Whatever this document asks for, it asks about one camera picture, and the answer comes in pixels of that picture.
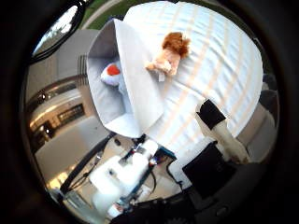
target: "red object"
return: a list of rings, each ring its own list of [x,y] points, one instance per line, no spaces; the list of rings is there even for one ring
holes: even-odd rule
[[[120,73],[120,69],[115,65],[115,64],[112,64],[110,65],[108,68],[107,68],[107,73],[110,75],[110,76],[116,76]]]

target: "stuffed lion toy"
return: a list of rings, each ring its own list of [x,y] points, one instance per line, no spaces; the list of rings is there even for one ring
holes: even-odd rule
[[[159,75],[162,73],[173,77],[177,73],[180,59],[189,54],[189,43],[190,39],[182,32],[169,33],[164,38],[162,51],[152,62],[146,64],[146,68],[158,72]]]

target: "black wire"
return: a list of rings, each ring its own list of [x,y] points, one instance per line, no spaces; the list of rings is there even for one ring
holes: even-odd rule
[[[75,169],[69,174],[65,182],[60,186],[60,191],[63,195],[65,195],[69,190],[69,186],[73,182],[73,180],[76,178],[76,176],[83,170],[85,165],[93,158],[93,156],[105,149],[105,146],[109,139],[111,139],[115,133],[111,132],[104,140],[99,142],[92,150],[90,150],[84,157],[83,159],[77,164]]]
[[[98,162],[95,162],[93,164],[93,167],[91,168],[91,170],[89,170],[88,172],[84,173],[78,180],[76,180],[69,188],[70,189],[76,189],[77,187],[81,186],[85,180],[87,179],[87,177],[90,175],[90,173],[93,171],[93,169],[95,168],[95,166],[97,165]]]
[[[85,13],[85,2],[81,1],[81,0],[77,0],[74,4],[74,6],[77,6],[78,11],[75,14],[73,20],[71,21],[72,23],[72,27],[69,30],[69,32],[64,35],[61,39],[59,39],[54,45],[52,45],[51,47],[49,47],[48,49],[37,53],[36,55],[34,55],[29,64],[33,64],[33,63],[38,63],[46,58],[48,58],[51,54],[53,54],[73,33],[76,32],[76,30],[78,29],[80,22],[82,21],[83,17],[84,17],[84,13]]]
[[[166,171],[167,171],[168,175],[175,181],[175,183],[179,185],[180,190],[183,191],[182,182],[181,182],[181,181],[177,181],[177,180],[173,177],[173,175],[170,173],[170,171],[169,171],[169,166],[170,166],[170,164],[171,164],[172,162],[174,162],[174,161],[170,161],[170,162],[166,165]]]
[[[157,187],[157,179],[156,179],[156,176],[155,176],[155,173],[153,173],[152,171],[150,171],[150,174],[152,176],[152,179],[153,179],[153,189],[151,191],[151,194],[156,190],[156,187]]]

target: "white robotic arm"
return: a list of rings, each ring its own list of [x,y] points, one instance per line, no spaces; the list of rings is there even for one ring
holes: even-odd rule
[[[138,184],[158,147],[154,141],[147,140],[126,162],[122,162],[120,156],[114,156],[91,173],[90,180],[97,188],[93,205],[103,223],[108,210],[113,210],[111,206],[121,197],[128,196]]]

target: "white bed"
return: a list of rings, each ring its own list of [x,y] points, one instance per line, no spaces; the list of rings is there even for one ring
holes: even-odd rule
[[[123,22],[143,41],[144,46],[136,45],[135,49],[146,48],[150,57],[169,32],[181,31],[191,39],[191,53],[180,62],[177,75],[165,82],[153,77],[164,112],[144,131],[147,136],[173,151],[177,158],[183,156],[204,138],[194,110],[206,98],[227,117],[233,136],[242,131],[258,103],[263,83],[261,53],[245,32],[215,11],[183,2],[131,7]],[[140,69],[145,76],[152,76]],[[96,75],[93,80],[88,75],[97,106]]]

